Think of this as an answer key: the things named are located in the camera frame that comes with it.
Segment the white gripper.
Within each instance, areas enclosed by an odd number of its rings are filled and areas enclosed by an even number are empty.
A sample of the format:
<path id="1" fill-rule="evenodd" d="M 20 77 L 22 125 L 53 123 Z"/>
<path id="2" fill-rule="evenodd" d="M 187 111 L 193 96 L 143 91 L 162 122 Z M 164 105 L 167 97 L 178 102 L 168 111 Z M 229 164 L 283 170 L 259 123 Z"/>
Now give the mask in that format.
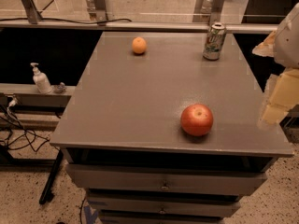
<path id="1" fill-rule="evenodd" d="M 286 69 L 280 75 L 271 75 L 265 85 L 257 125 L 269 129 L 280 124 L 289 112 L 299 105 L 299 3 L 280 23 L 277 32 L 255 46 L 254 55 L 273 57 Z"/>

